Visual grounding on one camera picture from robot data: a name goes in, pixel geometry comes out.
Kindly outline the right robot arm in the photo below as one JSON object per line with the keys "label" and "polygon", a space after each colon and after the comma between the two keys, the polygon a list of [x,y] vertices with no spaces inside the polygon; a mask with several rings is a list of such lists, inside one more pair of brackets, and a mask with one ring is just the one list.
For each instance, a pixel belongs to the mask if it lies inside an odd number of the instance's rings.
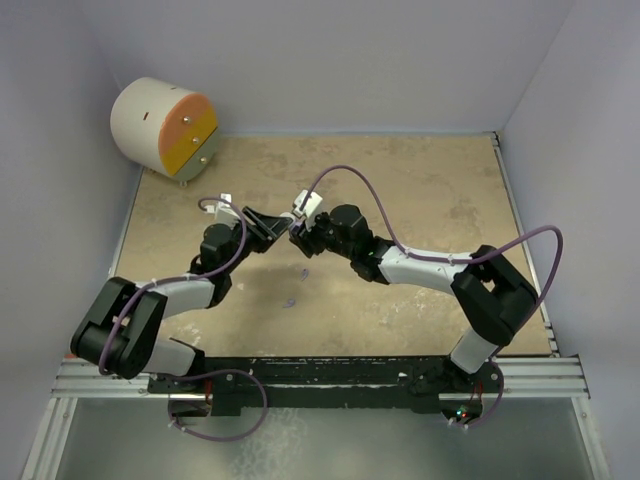
{"label": "right robot arm", "polygon": [[511,343],[538,301],[531,283],[503,255],[477,261],[495,251],[489,245],[437,262],[426,251],[415,254],[374,235],[355,205],[339,205],[329,213],[295,207],[292,215],[290,241],[307,257],[328,251],[348,259],[365,281],[418,286],[456,298],[470,324],[444,369],[446,383],[456,391],[479,381],[481,366]]}

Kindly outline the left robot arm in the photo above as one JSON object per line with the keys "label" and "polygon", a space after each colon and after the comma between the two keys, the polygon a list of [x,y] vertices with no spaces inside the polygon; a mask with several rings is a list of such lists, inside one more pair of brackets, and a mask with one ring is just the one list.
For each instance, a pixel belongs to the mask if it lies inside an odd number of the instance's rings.
{"label": "left robot arm", "polygon": [[218,213],[186,273],[146,284],[107,280],[71,338],[71,353],[103,375],[161,374],[184,392],[198,390],[206,378],[197,361],[201,353],[181,341],[161,339],[162,322],[219,305],[231,289],[233,270],[248,255],[266,252],[293,223],[289,213],[268,216],[248,207]]}

